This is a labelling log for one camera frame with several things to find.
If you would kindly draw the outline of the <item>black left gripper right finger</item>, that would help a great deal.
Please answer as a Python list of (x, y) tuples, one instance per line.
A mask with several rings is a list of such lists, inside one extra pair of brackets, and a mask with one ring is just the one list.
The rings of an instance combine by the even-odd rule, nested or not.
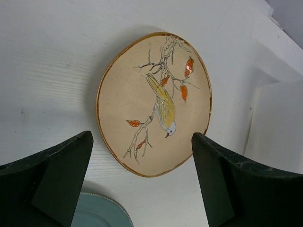
[(301, 174), (253, 161), (198, 132), (192, 150), (209, 226), (302, 226)]

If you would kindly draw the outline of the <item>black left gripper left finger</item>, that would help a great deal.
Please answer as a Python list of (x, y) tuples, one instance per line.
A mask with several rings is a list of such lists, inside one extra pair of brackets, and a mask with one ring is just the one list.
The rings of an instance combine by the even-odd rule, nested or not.
[(93, 136), (68, 140), (0, 167), (2, 227), (71, 226), (92, 153)]

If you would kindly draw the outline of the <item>blue round plate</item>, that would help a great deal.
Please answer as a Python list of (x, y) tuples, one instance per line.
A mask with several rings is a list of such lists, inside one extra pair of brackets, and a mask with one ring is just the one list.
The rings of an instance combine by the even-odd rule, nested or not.
[(133, 227), (125, 208), (104, 195), (81, 192), (72, 227)]

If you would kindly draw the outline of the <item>beige bird painted plate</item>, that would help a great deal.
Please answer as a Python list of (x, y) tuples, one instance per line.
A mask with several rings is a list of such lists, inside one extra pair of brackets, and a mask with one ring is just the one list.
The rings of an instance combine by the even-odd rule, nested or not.
[(192, 156), (192, 134), (207, 132), (211, 112), (212, 88), (201, 57), (168, 32), (124, 48), (107, 67), (96, 99), (110, 153), (147, 178), (169, 173)]

